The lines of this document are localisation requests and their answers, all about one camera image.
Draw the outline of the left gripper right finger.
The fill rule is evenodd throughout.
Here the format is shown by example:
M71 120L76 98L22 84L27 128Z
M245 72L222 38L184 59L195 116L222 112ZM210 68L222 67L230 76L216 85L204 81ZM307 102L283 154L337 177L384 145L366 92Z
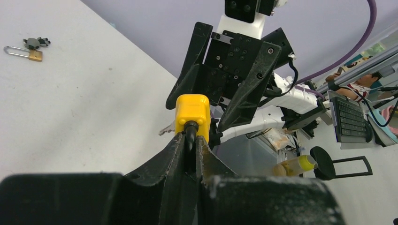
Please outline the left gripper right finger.
M195 147L196 176L201 183L208 183L214 176L238 176L212 152L203 136L197 137Z

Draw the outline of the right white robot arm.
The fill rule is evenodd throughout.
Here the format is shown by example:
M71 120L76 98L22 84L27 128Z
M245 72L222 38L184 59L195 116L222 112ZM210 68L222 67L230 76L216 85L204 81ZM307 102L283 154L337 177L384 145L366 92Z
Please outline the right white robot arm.
M325 111L310 84L299 85L274 70L293 65L294 52L281 28L257 39L229 30L195 24L181 74L166 100L176 108L181 95L204 95L222 115L212 119L214 145L267 128L298 130Z

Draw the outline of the yellow padlock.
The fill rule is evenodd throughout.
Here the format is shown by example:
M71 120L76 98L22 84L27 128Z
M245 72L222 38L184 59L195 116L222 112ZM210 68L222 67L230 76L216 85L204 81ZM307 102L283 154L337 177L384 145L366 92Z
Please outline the yellow padlock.
M202 94L183 94L176 101L175 133L185 136L184 148L191 152L197 136L209 141L211 125L210 102Z

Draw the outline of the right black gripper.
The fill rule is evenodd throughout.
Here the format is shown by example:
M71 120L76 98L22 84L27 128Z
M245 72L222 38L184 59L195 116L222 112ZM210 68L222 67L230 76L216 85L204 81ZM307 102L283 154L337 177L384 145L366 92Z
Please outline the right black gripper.
M181 73L165 107L172 110L180 95L195 93L203 64L202 94L213 106L228 105L217 127L222 133L252 122L282 48L239 33L212 31L210 24L195 23Z

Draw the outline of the small brass padlock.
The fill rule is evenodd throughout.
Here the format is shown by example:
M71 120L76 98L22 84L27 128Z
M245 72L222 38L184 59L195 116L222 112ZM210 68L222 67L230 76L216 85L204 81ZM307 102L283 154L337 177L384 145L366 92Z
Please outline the small brass padlock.
M51 41L48 38L28 38L23 39L24 48L19 48L15 46L5 46L3 51L6 54L27 58L31 61L42 62L43 52L39 49L41 47L48 47Z

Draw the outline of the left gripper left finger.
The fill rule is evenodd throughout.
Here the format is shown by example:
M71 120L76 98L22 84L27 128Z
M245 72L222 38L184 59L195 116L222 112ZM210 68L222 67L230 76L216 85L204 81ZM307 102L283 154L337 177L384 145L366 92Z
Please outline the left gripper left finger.
M178 133L158 154L125 177L135 184L151 187L165 181L169 174L173 175L184 156L184 135Z

